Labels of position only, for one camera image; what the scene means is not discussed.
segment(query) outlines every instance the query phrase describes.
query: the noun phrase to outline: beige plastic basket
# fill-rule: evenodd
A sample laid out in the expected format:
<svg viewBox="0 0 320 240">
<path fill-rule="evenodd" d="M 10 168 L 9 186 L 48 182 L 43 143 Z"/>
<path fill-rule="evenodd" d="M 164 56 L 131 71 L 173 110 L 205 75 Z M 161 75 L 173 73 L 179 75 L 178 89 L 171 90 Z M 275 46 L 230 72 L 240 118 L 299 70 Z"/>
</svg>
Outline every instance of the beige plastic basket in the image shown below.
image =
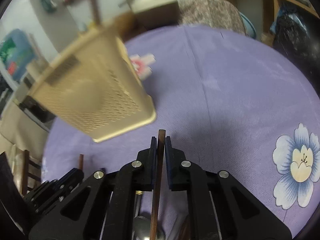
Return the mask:
<svg viewBox="0 0 320 240">
<path fill-rule="evenodd" d="M 95 142 L 153 122 L 156 112 L 110 22 L 68 46 L 29 95 Z"/>
</svg>

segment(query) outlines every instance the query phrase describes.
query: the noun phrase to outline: flower pattern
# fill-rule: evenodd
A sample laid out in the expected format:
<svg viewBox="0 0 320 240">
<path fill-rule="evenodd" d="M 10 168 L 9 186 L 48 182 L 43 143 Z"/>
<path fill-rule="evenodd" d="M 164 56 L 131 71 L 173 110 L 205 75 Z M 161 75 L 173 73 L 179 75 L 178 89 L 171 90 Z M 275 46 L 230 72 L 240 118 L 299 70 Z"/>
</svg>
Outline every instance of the flower pattern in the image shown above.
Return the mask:
<svg viewBox="0 0 320 240">
<path fill-rule="evenodd" d="M 313 183 L 320 177 L 320 145 L 318 136 L 299 124 L 294 130 L 293 139 L 282 135 L 273 151 L 273 162 L 283 176 L 277 182 L 273 196 L 276 205 L 290 208 L 298 199 L 300 207 L 309 204 L 313 192 Z"/>
</svg>

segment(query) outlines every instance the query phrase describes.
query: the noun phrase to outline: metal screw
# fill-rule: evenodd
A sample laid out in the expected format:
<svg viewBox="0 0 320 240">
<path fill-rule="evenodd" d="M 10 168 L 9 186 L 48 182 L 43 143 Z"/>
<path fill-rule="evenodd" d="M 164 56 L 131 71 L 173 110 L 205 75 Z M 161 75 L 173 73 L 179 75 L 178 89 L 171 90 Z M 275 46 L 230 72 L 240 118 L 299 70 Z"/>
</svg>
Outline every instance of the metal screw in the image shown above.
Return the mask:
<svg viewBox="0 0 320 240">
<path fill-rule="evenodd" d="M 219 176 L 222 178 L 227 178 L 229 177 L 229 173 L 227 171 L 220 171 Z"/>
<path fill-rule="evenodd" d="M 96 171 L 95 173 L 94 173 L 94 177 L 96 178 L 96 179 L 101 179 L 102 177 L 103 177 L 103 172 L 102 171 Z"/>
<path fill-rule="evenodd" d="M 138 168 L 142 165 L 141 161 L 134 161 L 131 163 L 132 167 Z"/>
<path fill-rule="evenodd" d="M 182 167 L 190 167 L 191 166 L 191 162 L 190 161 L 183 161 L 182 163 L 181 163 L 181 166 Z"/>
</svg>

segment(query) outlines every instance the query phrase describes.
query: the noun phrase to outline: green label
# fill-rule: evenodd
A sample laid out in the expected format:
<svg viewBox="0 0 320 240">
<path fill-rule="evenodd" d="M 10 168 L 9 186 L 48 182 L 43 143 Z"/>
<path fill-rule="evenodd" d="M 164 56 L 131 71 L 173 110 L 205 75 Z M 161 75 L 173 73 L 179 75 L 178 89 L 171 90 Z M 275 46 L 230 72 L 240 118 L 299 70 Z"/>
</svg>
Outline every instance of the green label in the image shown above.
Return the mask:
<svg viewBox="0 0 320 240">
<path fill-rule="evenodd" d="M 0 50 L 0 57 L 4 64 L 7 63 L 7 59 L 11 57 L 16 49 L 16 44 L 14 44 L 12 38 L 5 41 Z"/>
</svg>

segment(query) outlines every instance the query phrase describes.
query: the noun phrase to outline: table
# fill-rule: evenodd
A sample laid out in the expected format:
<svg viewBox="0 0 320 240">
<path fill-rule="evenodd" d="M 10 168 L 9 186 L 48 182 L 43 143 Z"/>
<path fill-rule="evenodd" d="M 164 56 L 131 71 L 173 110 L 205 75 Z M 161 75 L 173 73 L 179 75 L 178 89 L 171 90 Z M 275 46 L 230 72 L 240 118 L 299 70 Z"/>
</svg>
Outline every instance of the table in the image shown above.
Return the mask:
<svg viewBox="0 0 320 240">
<path fill-rule="evenodd" d="M 158 129 L 165 129 L 172 146 L 183 150 L 188 160 L 204 170 L 229 171 L 295 236 L 320 199 L 320 183 L 315 182 L 320 176 L 319 143 L 314 135 L 320 134 L 320 100 L 302 73 L 258 41 L 201 25 L 159 28 L 126 46 L 129 55 L 155 55 L 153 74 L 143 84 L 154 100 L 156 121 L 94 143 L 57 118 L 44 151 L 42 179 L 60 178 L 77 167 L 80 153 L 85 177 L 101 168 L 117 171 L 150 146 Z M 308 175 L 290 167 L 300 158 L 300 152 L 293 155 L 295 145 L 308 160 L 313 157 L 305 182 L 293 177 Z M 188 209 L 184 192 L 169 191 L 165 171 L 159 221 L 168 235 L 177 214 Z M 151 193 L 145 193 L 140 213 L 151 212 L 151 200 Z"/>
</svg>

